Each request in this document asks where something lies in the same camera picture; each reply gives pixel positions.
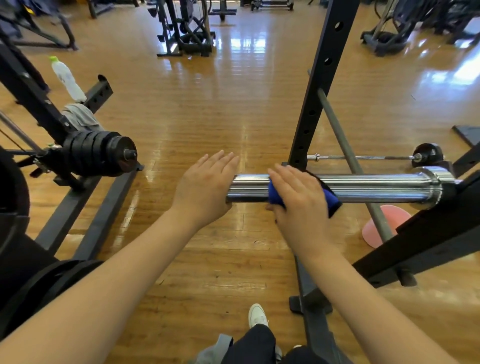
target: wooden floor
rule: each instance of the wooden floor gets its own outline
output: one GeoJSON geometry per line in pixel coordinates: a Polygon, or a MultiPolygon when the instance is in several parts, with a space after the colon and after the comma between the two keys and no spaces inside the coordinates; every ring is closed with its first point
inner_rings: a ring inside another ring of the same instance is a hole
{"type": "MultiPolygon", "coordinates": [[[[85,7],[68,12],[80,50],[24,49],[26,55],[60,108],[69,97],[47,55],[65,62],[84,90],[98,73],[105,75],[114,95],[97,116],[106,129],[130,136],[145,164],[101,258],[115,254],[169,207],[177,180],[204,153],[238,153],[239,172],[250,173],[265,173],[287,159],[325,9],[304,0],[294,12],[239,9],[224,24],[211,17],[216,52],[171,59],[157,59],[159,23],[144,6],[117,8],[97,20],[88,18],[85,7]]],[[[451,126],[479,125],[480,48],[448,46],[445,38],[425,32],[413,36],[401,54],[376,58],[359,41],[375,23],[373,8],[361,5],[329,95],[353,148],[358,154],[405,155],[435,142],[455,160],[467,146],[451,126]]],[[[50,142],[4,89],[0,108],[39,144],[50,142]]],[[[340,152],[324,115],[310,152],[340,152]]],[[[408,169],[395,161],[363,166],[373,173],[408,169]]],[[[348,173],[341,161],[311,169],[348,173]]],[[[66,193],[51,179],[28,179],[32,237],[66,193]]],[[[110,183],[101,182],[58,257],[71,256],[110,183]]],[[[288,297],[298,292],[293,257],[263,208],[237,204],[198,233],[143,299],[107,363],[185,363],[221,332],[240,338],[255,302],[265,308],[284,352],[305,343],[303,320],[288,309],[288,297]]],[[[368,219],[364,205],[344,206],[332,219],[336,244],[351,262],[370,251],[360,238],[368,219]]],[[[461,363],[480,363],[480,255],[417,279],[415,288],[391,284],[379,291],[461,363]]],[[[367,363],[342,318],[334,312],[329,323],[347,355],[367,363]]]]}

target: left hand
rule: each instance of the left hand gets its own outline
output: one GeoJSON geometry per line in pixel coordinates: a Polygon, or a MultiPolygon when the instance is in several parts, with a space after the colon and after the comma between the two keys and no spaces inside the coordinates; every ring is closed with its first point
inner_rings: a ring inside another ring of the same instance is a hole
{"type": "Polygon", "coordinates": [[[239,157],[223,150],[210,158],[205,154],[183,175],[170,210],[198,230],[225,215],[232,207],[227,193],[238,163],[239,157]]]}

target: foot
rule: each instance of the foot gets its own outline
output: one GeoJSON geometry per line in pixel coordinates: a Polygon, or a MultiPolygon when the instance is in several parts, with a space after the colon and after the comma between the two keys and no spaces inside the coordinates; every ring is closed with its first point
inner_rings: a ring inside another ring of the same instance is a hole
{"type": "Polygon", "coordinates": [[[265,311],[258,303],[255,303],[252,305],[252,307],[250,307],[250,311],[248,312],[248,323],[250,325],[250,328],[258,324],[262,324],[268,327],[268,321],[267,316],[265,315],[265,311]]]}

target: forearm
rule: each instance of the forearm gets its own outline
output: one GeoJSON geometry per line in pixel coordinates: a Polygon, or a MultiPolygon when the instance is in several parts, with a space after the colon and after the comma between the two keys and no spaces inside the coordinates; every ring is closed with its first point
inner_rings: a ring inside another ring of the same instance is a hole
{"type": "Polygon", "coordinates": [[[0,344],[0,363],[102,363],[141,298],[196,233],[181,221],[166,212],[30,318],[0,344]]]}
{"type": "Polygon", "coordinates": [[[457,363],[384,299],[333,247],[304,264],[373,364],[457,363]]]}

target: pink disc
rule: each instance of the pink disc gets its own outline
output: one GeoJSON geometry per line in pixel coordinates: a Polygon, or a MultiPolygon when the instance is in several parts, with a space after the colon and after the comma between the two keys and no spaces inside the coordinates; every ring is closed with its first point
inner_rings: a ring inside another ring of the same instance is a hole
{"type": "MultiPolygon", "coordinates": [[[[404,209],[394,205],[382,205],[380,208],[382,209],[394,235],[396,235],[396,228],[411,217],[411,215],[404,209]]],[[[382,239],[380,238],[372,219],[365,224],[361,231],[361,235],[365,242],[372,248],[378,248],[382,245],[382,239]]]]}

